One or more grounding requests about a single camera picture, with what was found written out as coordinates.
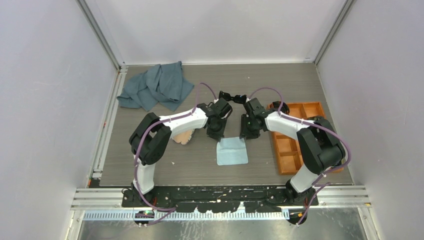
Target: metal frame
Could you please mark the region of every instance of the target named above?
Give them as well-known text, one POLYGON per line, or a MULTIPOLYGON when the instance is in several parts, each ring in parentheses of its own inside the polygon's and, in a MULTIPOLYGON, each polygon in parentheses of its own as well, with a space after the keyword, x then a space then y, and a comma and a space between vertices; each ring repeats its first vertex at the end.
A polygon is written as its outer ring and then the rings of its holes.
MULTIPOLYGON (((368 239, 379 239, 370 211, 372 205, 364 186, 332 185, 318 194, 318 205, 311 208, 358 208, 361 221, 368 239)), ((72 219, 69 224, 67 240, 76 240, 82 222, 90 221, 134 221, 138 211, 153 211, 151 207, 121 207, 122 188, 79 188, 76 190, 72 205, 72 219)), ((303 206, 281 206, 281 213, 245 213, 241 202, 234 213, 173 213, 164 221, 193 220, 276 220, 286 219, 288 209, 302 209, 303 206)))
POLYGON ((106 52, 107 56, 109 57, 110 61, 112 62, 113 66, 118 70, 120 69, 120 64, 118 63, 118 60, 114 54, 114 52, 111 49, 111 46, 109 46, 108 41, 106 40, 105 35, 103 34, 102 30, 100 29, 99 24, 96 21, 96 18, 93 16, 92 11, 90 10, 86 0, 75 0, 79 7, 81 8, 82 12, 85 15, 85 18, 88 21, 88 24, 93 29, 94 34, 96 35, 98 41, 100 42, 101 46, 103 47, 104 51, 106 52))
POLYGON ((318 54, 315 57, 315 61, 313 63, 315 65, 318 65, 323 58, 324 54, 326 53, 328 47, 330 46, 330 43, 332 42, 334 36, 336 35, 337 31, 339 30, 340 26, 342 25, 343 21, 345 20, 346 16, 348 15, 352 5, 356 2, 356 0, 346 0, 344 2, 343 7, 341 8, 340 12, 337 15, 337 18, 335 19, 335 22, 333 26, 330 29, 330 32, 328 32, 327 37, 325 38, 324 42, 322 43, 321 48, 318 51, 318 54))
POLYGON ((118 111, 118 100, 117 96, 122 92, 124 87, 125 77, 127 75, 127 66, 122 66, 116 82, 113 85, 112 93, 109 97, 107 104, 106 116, 104 118, 103 128, 99 134, 99 141, 97 150, 94 155, 93 167, 92 167, 92 178, 100 179, 103 172, 103 166, 105 165, 106 154, 108 152, 109 141, 111 140, 112 129, 114 127, 115 118, 118 111))

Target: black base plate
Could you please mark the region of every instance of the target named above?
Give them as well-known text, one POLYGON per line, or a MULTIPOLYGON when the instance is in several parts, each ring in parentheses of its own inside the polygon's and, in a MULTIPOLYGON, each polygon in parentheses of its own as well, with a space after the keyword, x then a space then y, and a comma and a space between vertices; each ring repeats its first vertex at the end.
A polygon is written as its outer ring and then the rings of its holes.
MULTIPOLYGON (((306 199, 315 193, 313 188, 307 191, 306 199)), ((140 201, 137 190, 123 190, 122 207, 137 208, 147 205, 140 201)), ((213 213, 234 212, 243 202, 246 213, 281 212, 277 206, 305 206, 305 198, 289 201, 282 186, 235 185, 235 186, 156 186, 145 198, 158 208, 176 208, 179 213, 192 213, 195 208, 200 213, 211 210, 213 213)), ((318 205, 315 198, 313 206, 318 205)))

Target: gray table surface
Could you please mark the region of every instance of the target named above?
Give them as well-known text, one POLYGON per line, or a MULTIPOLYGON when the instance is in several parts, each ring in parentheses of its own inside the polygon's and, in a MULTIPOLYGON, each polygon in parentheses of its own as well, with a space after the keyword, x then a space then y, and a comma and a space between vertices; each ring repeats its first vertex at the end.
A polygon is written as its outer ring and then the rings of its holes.
MULTIPOLYGON (((146 71, 149 66, 131 66, 126 80, 146 71)), ((312 63, 282 64, 223 64, 184 65, 184 76, 193 84, 209 84, 218 95, 219 91, 233 95, 250 95, 261 87, 279 90, 286 103, 321 102, 328 120, 333 123, 323 89, 312 63)), ((151 112, 168 116, 191 109, 195 104, 195 90, 176 112, 157 104, 151 112)), ((262 105, 279 100, 271 90, 262 90, 255 95, 262 105)), ((199 88, 199 103, 213 100, 210 91, 199 88)), ((233 113, 228 119, 224 135, 226 138, 240 134, 243 105, 231 102, 233 113)), ((129 185, 134 178, 133 154, 128 139, 147 114, 144 109, 119 107, 112 129, 106 160, 101 176, 102 186, 129 185)), ((246 141, 248 164, 217 165, 217 142, 206 136, 205 129, 198 129, 187 145, 172 140, 165 154, 157 162, 154 182, 157 186, 176 185, 277 185, 285 184, 290 175, 279 175, 269 132, 262 132, 258 139, 246 141)), ((323 180, 333 184, 351 184, 349 171, 332 173, 323 180)))

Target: beige sponge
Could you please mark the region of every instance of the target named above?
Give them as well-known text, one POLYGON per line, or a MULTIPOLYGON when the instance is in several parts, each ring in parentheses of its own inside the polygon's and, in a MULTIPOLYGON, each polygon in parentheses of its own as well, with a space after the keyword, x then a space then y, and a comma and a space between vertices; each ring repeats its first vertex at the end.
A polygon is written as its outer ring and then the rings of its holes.
POLYGON ((194 129, 185 131, 183 133, 180 133, 176 136, 174 136, 172 139, 177 143, 177 144, 182 144, 182 145, 186 145, 190 139, 192 139, 192 135, 195 132, 194 129))

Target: metal floor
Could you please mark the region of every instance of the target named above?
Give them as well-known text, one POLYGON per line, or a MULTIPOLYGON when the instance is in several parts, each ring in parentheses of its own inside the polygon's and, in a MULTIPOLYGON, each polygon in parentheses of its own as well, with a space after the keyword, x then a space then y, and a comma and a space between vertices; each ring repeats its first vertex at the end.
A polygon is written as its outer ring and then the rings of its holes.
POLYGON ((286 220, 163 221, 136 227, 133 221, 83 221, 79 240, 366 240, 356 208, 312 208, 299 228, 286 220))
MULTIPOLYGON (((148 66, 131 66, 126 79, 146 71, 148 66)), ((328 120, 333 123, 323 89, 312 63, 282 64, 225 64, 185 65, 184 76, 193 84, 209 84, 218 95, 219 91, 233 95, 250 95, 261 87, 278 89, 286 103, 321 102, 328 120)), ((193 90, 176 112, 171 112, 159 103, 152 109, 158 116, 172 115, 193 108, 193 90)), ((270 90, 255 94, 262 105, 279 100, 270 90)), ((199 89, 199 103, 213 100, 206 87, 199 89)), ((225 137, 238 137, 240 119, 245 110, 241 104, 231 102, 233 113, 225 128, 225 137)), ((143 109, 119 107, 112 129, 109 147, 101 176, 101 186, 127 186, 134 178, 133 154, 128 142, 131 134, 147 114, 143 109)), ((280 185, 290 175, 279 175, 274 156, 273 143, 268 132, 260 138, 246 141, 248 164, 218 166, 217 142, 206 136, 206 130, 195 131, 187 145, 170 141, 163 158, 156 164, 154 182, 158 186, 175 185, 280 185)), ((332 173, 323 182, 351 184, 349 171, 332 173)))

